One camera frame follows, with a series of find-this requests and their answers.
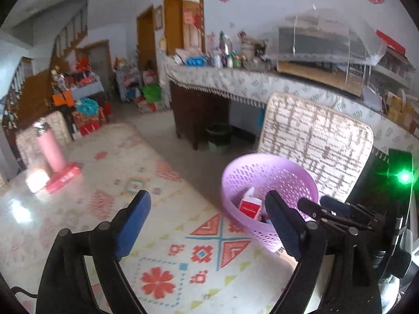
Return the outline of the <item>red and white carton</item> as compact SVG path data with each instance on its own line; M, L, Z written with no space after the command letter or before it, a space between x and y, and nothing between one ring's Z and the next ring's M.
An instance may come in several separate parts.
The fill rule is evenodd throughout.
M238 209L247 217L254 220L260 220L262 204L262 200L255 197L255 188L252 186L241 197Z

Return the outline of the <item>green floor trash bin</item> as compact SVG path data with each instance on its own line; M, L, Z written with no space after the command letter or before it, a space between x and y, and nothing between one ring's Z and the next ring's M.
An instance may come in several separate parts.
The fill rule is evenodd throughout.
M210 152L226 152L231 144L232 128L228 123L213 123L206 127Z

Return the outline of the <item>patterned chair right side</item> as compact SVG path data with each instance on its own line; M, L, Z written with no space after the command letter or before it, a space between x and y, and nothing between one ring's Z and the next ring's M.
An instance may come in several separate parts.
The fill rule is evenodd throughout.
M292 94L271 94L257 152L304 168L320 196L345 202L373 148L370 126Z

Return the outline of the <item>patterned chair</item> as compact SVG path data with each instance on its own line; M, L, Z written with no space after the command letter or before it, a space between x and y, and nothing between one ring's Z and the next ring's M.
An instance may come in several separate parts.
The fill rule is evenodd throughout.
M38 160L48 160L73 141L68 122L60 111L38 118L18 133L16 145L26 168Z
M292 94L271 94L257 152L304 168L320 196L345 202L373 148L370 126Z

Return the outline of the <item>purple plastic basket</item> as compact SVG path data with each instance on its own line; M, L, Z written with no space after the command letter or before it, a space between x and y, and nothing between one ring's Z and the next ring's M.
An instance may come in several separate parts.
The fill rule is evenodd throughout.
M274 227L239 210L242 197L251 188L253 195L262 201L269 191L276 190L288 207L294 209L301 198L319 203L314 179L300 165L284 157L254 153L240 156L227 165L221 180L222 205L253 240L270 252L277 252L283 246Z

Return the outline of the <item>long red box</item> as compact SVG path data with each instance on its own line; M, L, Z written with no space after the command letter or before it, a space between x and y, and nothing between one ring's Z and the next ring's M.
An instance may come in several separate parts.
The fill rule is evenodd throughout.
M56 191L67 185L72 179L81 174L81 170L76 162L67 165L63 170L54 174L47 182L45 190L48 194L53 194Z

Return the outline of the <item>white tissue pack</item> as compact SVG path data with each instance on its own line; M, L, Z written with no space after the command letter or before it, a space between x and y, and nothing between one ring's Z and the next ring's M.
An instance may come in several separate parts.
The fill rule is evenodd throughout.
M44 169L33 169L28 172L26 177L26 185L31 193L36 194L49 182L50 177Z

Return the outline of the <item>pink thermos bottle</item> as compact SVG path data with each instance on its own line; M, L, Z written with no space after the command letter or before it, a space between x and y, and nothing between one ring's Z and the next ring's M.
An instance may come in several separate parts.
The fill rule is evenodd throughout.
M51 126L45 118L40 118L38 121L33 123L33 127L38 131L38 145L40 146L48 164L53 172L60 172L66 167L67 161L63 155L60 145L58 144L58 141L56 140Z

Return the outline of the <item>patterned chair far side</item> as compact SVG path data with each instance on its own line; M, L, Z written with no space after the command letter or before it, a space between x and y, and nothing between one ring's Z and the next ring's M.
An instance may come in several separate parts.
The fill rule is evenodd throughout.
M26 168L38 160L48 160L73 141L68 122L60 111L38 118L18 133L16 145Z

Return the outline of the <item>mesh food cover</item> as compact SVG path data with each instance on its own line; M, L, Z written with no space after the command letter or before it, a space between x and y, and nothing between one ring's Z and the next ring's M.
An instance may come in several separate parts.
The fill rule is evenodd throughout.
M375 66L386 43L363 19L334 9L310 9L286 16L271 31L266 57L283 62Z

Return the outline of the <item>sideboard with patterned cloth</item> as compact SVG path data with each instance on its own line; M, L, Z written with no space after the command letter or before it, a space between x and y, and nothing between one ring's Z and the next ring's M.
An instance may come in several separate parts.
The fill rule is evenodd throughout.
M390 149L410 152L418 160L418 138L359 101L330 89L288 79L272 73L246 70L190 67L171 57L163 61L167 79L186 89L195 89L262 108L274 92L293 94L302 99L351 116L371 127L373 146L383 153Z

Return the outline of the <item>wooden staircase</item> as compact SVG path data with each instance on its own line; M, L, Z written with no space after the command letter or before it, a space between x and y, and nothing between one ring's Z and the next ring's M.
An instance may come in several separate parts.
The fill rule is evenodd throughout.
M28 72L28 58L22 58L16 68L9 91L3 98L1 125L5 132L15 132L29 126L46 114L53 103L52 70L68 67L66 57L87 36L87 4L84 4L65 24L54 39L48 66L38 74Z

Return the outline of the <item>green plastic bucket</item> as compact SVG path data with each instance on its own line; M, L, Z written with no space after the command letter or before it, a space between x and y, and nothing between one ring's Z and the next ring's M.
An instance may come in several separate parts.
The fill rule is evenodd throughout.
M157 84L146 85L142 88L144 98L153 104L161 100L161 87Z

